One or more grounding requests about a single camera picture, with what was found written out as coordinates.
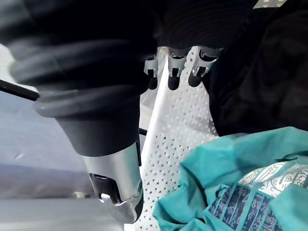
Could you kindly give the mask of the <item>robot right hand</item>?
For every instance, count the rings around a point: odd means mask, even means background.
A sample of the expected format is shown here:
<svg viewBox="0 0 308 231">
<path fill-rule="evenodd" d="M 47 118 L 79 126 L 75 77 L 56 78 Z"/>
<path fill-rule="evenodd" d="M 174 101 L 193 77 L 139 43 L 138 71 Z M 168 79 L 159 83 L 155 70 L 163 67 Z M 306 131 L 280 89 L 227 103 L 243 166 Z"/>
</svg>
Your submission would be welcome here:
<svg viewBox="0 0 308 231">
<path fill-rule="evenodd" d="M 82 157 L 95 193 L 123 223 L 140 217 L 140 96 L 157 49 L 229 46 L 253 0 L 3 0 L 0 42 L 13 79 L 36 88 Z"/>
</svg>

